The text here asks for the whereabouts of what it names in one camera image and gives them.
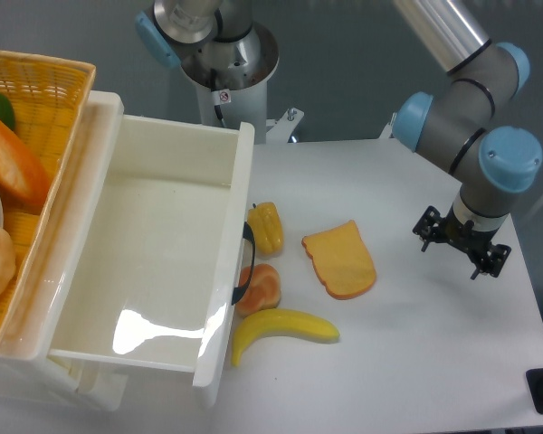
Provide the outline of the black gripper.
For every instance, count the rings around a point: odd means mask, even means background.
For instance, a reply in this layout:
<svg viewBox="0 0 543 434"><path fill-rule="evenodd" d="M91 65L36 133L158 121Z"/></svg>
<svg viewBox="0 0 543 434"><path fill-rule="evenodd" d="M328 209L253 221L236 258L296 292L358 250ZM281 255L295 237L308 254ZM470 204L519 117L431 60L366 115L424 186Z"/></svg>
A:
<svg viewBox="0 0 543 434"><path fill-rule="evenodd" d="M447 244L465 254L475 266L470 276L475 280L479 275L498 277L505 265L511 247L493 244L497 230L480 231L474 222L461 223L450 210L445 217L433 206L429 206L413 227L413 234L423 242L421 252L426 252L431 243Z"/></svg>

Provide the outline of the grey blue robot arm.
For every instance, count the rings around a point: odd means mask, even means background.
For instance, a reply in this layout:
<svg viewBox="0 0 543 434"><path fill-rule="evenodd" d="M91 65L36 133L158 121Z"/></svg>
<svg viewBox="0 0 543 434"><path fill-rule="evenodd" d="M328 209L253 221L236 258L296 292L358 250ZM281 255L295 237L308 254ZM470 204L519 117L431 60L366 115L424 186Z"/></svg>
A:
<svg viewBox="0 0 543 434"><path fill-rule="evenodd" d="M534 183L542 146L519 127L488 125L530 75L529 58L495 43L462 1L396 1L395 9L446 72L440 97L417 92L396 112L393 136L460 182L447 214L429 206L413 228L423 245L465 254L475 275L498 277L511 249L492 239Z"/></svg>

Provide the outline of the robot base with white pedestal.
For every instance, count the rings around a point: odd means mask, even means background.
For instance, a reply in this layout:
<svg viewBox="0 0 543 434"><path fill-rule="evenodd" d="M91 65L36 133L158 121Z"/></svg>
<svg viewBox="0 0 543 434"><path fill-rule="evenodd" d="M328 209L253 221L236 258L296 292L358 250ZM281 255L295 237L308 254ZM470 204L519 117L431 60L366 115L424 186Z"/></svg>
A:
<svg viewBox="0 0 543 434"><path fill-rule="evenodd" d="M280 53L272 33L252 18L249 1L155 1L135 27L162 66L179 69L195 88L202 124L254 127L257 144L293 143L303 111L268 116L268 81Z"/></svg>

